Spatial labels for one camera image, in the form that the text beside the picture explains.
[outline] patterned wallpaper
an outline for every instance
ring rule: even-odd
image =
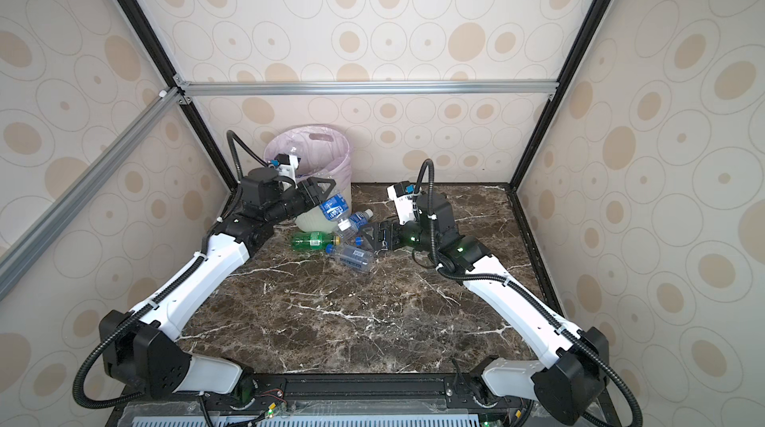
[[[509,182],[547,97],[198,97],[196,106],[229,161],[223,143],[228,129],[263,154],[275,135],[312,123],[333,126],[348,137],[354,182],[415,180],[427,157],[439,182]],[[245,168],[256,166],[249,156],[242,160]]]
[[[143,0],[186,80],[556,78],[592,0]]]
[[[98,323],[126,311],[175,274],[194,251],[227,190],[173,109],[0,301],[0,425],[99,427],[110,409],[72,400]],[[121,393],[96,363],[89,396]]]
[[[110,0],[0,0],[0,255],[164,84]]]
[[[615,0],[521,186],[653,427],[765,419],[763,23],[765,0]]]

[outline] green plastic bottle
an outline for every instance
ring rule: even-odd
[[[340,244],[339,236],[320,231],[297,233],[292,236],[292,249],[295,251],[324,251],[328,244]]]

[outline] marble tabletop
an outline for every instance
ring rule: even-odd
[[[463,234],[473,234],[511,274],[541,297],[502,187],[442,185]],[[353,210],[395,213],[385,187],[354,185]],[[370,274],[324,252],[296,253],[298,229],[283,223],[190,319],[179,345],[224,356],[259,373],[449,372],[486,356],[534,359],[521,337],[482,299],[412,262],[380,253]],[[426,263],[425,257],[418,258]]]

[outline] plastic bag liner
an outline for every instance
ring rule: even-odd
[[[350,186],[350,150],[348,139],[334,128],[306,125],[276,135],[265,146],[263,156],[273,160],[280,153],[297,155],[300,158],[298,181],[327,170],[342,192]]]

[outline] trash bin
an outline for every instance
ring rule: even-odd
[[[263,155],[267,160],[273,160],[280,153],[297,155],[300,158],[298,181],[322,170],[329,172],[337,183],[337,190],[348,202],[348,206],[351,206],[350,150],[348,139],[334,128],[307,125],[287,130],[274,137],[265,146]],[[295,218],[295,223],[298,228],[306,232],[330,233],[337,226],[337,222],[328,221],[324,217],[318,206]]]

